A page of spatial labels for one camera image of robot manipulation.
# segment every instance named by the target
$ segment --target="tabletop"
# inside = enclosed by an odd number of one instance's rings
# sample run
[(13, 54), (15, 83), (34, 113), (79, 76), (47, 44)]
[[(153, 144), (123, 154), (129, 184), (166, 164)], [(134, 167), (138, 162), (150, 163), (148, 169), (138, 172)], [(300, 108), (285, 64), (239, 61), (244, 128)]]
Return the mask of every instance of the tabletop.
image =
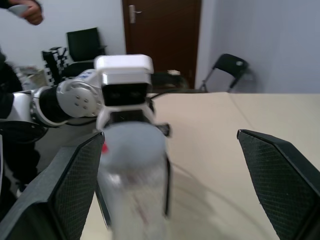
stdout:
[[(168, 94), (155, 100), (169, 123), (173, 240), (279, 240), (255, 193), (238, 129), (292, 142), (318, 169), (320, 95)], [(96, 197), (82, 240), (111, 240)]]

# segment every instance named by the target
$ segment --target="clear water bottle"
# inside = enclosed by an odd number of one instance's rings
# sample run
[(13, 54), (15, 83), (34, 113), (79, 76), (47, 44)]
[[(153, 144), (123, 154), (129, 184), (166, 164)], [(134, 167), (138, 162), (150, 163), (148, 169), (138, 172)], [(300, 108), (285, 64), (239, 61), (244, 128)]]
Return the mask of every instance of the clear water bottle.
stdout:
[(104, 134), (108, 151), (101, 155), (98, 185), (112, 239), (165, 240), (165, 136), (143, 122), (117, 123)]

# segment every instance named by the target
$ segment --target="wooden door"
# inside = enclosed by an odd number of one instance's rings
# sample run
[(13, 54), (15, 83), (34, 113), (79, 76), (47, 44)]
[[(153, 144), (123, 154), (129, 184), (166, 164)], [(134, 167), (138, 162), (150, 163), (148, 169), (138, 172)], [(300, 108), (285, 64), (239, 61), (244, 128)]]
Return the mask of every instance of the wooden door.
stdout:
[[(177, 70), (195, 86), (201, 0), (122, 0), (126, 51), (152, 58), (155, 72)], [(135, 21), (130, 15), (134, 5)]]

